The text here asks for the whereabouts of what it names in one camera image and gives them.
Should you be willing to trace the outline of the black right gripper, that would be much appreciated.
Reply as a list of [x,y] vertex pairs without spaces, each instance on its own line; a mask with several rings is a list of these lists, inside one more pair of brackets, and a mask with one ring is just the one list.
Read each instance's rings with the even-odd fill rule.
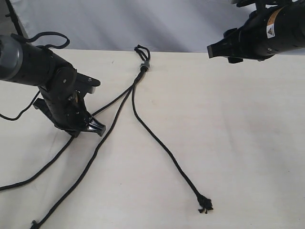
[[209,58],[227,57],[229,63],[240,63],[244,59],[264,61],[266,56],[256,54],[251,45],[248,47],[247,42],[242,38],[244,28],[233,28],[224,32],[224,39],[208,45],[207,51]]

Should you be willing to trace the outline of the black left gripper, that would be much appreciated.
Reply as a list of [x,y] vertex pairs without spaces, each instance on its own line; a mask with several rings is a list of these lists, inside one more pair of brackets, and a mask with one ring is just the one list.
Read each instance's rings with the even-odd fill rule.
[[81,132],[95,133],[103,136],[106,126],[89,114],[84,97],[78,91],[73,91],[66,99],[51,96],[45,90],[40,90],[43,99],[36,99],[33,106],[40,110],[56,128],[70,135]]

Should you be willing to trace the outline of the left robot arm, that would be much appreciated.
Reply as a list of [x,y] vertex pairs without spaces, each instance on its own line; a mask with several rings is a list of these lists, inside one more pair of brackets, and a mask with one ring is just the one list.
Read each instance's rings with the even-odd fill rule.
[[16,34],[0,37],[0,79],[36,86],[42,95],[33,106],[73,137],[81,132],[102,136],[106,126],[87,111],[84,97],[100,81],[79,73],[49,46],[34,46]]

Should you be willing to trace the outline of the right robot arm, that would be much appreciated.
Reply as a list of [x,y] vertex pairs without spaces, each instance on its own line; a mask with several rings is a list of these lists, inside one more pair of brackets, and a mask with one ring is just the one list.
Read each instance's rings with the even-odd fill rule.
[[233,0],[241,8],[255,10],[240,28],[229,29],[217,43],[207,46],[209,58],[225,57],[229,63],[245,59],[264,61],[276,54],[305,46],[305,2],[303,0]]

